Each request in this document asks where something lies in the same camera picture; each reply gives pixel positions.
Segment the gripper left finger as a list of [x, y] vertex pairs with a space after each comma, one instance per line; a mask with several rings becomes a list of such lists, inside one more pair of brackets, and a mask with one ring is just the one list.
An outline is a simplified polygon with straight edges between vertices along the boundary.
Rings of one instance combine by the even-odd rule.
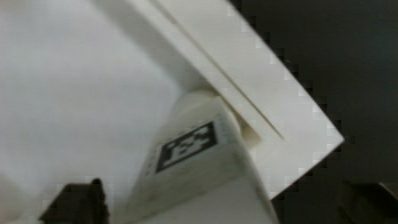
[[70, 183], [40, 216], [43, 224], [111, 224], [106, 190], [100, 179]]

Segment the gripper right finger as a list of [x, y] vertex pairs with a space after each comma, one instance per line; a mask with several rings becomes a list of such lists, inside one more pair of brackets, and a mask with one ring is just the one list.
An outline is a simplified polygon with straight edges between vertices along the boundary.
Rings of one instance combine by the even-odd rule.
[[398, 224], [398, 183], [344, 182], [338, 224]]

